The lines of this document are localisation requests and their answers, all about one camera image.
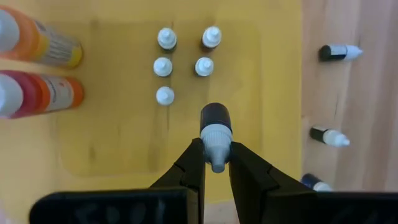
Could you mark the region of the dropper bottles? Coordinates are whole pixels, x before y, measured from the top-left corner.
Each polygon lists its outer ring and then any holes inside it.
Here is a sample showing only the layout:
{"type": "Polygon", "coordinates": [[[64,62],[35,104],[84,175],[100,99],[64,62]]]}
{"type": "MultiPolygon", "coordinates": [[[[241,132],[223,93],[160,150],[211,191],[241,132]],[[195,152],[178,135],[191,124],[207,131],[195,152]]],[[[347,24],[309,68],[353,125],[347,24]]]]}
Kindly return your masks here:
{"type": "Polygon", "coordinates": [[[168,106],[173,103],[175,98],[175,93],[173,89],[171,89],[170,87],[162,86],[157,90],[155,97],[158,104],[163,106],[168,106]]]}

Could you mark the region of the small bright green dropper bottle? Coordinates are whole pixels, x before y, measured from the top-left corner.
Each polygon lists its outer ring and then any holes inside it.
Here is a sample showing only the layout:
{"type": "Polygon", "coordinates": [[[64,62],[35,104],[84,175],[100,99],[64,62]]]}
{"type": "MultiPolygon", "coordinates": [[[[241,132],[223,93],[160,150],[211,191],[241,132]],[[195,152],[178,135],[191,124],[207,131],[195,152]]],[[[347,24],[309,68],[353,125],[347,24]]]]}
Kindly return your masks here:
{"type": "Polygon", "coordinates": [[[335,129],[313,126],[310,128],[309,134],[312,139],[329,146],[346,147],[350,145],[348,137],[335,129]]]}

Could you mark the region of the yellow translucent plastic bin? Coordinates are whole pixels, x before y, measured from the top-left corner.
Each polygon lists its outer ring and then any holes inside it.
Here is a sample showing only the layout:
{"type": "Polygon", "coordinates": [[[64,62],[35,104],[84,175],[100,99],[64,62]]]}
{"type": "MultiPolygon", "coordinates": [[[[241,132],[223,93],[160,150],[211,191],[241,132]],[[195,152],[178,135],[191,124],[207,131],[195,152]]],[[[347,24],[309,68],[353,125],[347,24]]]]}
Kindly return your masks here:
{"type": "Polygon", "coordinates": [[[200,111],[224,104],[233,138],[298,178],[301,165],[301,0],[0,0],[78,38],[85,87],[75,109],[0,120],[0,201],[31,205],[58,190],[145,187],[198,136],[200,111]],[[221,43],[201,47],[206,28],[221,43]],[[163,50],[158,32],[177,35],[163,50]],[[153,71],[166,57],[167,77],[153,71]],[[195,73],[201,57],[213,73],[195,73]],[[168,86],[171,105],[156,100],[168,86]]]}

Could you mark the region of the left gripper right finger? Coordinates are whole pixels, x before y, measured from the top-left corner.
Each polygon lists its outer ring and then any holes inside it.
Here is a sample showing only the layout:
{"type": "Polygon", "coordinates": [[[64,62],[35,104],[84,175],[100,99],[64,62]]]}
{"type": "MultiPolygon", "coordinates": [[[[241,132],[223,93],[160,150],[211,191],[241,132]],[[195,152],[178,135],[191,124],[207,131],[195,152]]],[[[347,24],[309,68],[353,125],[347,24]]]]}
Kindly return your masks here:
{"type": "Polygon", "coordinates": [[[315,193],[232,142],[229,177],[240,224],[310,224],[315,193]]]}

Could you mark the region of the red-orange squeeze bottle orange tip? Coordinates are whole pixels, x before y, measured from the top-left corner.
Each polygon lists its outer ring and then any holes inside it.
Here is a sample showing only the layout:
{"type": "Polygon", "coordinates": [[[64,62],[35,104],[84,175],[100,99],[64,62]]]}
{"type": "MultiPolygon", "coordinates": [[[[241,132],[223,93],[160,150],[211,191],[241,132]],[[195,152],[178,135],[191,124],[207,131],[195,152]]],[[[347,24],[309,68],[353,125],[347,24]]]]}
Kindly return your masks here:
{"type": "Polygon", "coordinates": [[[83,86],[75,78],[0,70],[0,118],[67,110],[79,106],[83,99],[83,86]]]}

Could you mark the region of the small dark blue dropper bottle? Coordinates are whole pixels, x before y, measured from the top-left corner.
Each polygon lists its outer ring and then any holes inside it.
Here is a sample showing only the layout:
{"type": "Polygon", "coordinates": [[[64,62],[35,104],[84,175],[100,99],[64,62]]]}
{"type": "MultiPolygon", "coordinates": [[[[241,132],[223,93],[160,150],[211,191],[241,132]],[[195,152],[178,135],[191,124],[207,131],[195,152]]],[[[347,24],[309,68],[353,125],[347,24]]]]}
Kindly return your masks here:
{"type": "Polygon", "coordinates": [[[229,111],[221,103],[209,103],[201,110],[200,139],[212,171],[222,173],[228,163],[233,131],[229,111]]]}

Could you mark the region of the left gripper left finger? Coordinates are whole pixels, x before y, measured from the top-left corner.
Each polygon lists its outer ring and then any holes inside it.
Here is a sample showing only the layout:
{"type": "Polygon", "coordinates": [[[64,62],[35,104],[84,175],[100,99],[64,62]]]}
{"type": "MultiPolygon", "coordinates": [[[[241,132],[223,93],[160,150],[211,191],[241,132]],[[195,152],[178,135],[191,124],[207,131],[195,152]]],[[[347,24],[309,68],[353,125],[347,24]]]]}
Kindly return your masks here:
{"type": "Polygon", "coordinates": [[[188,211],[197,216],[196,224],[204,223],[205,155],[200,138],[193,139],[171,168],[150,186],[159,187],[185,187],[195,192],[193,201],[196,208],[189,208],[188,211]]]}

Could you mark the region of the yellow squeeze bottle yellow tip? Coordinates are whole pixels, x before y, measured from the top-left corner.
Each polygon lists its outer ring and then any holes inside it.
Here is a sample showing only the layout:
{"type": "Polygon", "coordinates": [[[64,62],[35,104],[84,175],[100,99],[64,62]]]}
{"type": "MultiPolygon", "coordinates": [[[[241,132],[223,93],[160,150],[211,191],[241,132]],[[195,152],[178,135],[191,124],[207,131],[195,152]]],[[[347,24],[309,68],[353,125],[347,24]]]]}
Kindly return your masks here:
{"type": "Polygon", "coordinates": [[[83,58],[83,47],[40,21],[0,5],[0,58],[75,68],[83,58]]]}

